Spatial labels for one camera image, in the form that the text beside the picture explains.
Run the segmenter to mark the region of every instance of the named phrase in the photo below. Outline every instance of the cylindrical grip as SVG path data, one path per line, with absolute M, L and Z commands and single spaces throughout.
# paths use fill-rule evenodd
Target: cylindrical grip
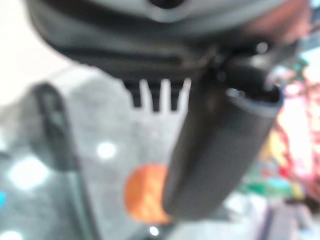
M 276 86 L 255 95 L 218 85 L 192 91 L 164 187 L 166 212 L 208 217 L 253 162 L 282 104 Z

